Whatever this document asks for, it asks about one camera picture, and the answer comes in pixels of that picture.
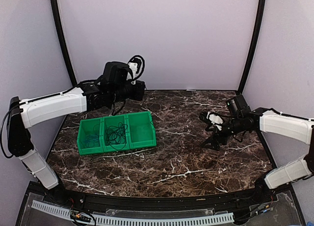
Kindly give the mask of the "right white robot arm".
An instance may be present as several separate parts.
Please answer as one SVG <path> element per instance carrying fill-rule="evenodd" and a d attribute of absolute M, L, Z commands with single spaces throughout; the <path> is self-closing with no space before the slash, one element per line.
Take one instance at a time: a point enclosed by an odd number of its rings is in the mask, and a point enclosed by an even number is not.
<path fill-rule="evenodd" d="M 271 170 L 256 181 L 256 188 L 250 193 L 254 203 L 261 203 L 269 196 L 269 189 L 311 177 L 314 174 L 314 121 L 280 113 L 274 109 L 258 108 L 237 117 L 215 112 L 202 112 L 199 119 L 207 124 L 206 131 L 212 132 L 202 144 L 219 150 L 229 137 L 238 133 L 260 131 L 289 137 L 309 145 L 309 152 L 284 166 Z"/>

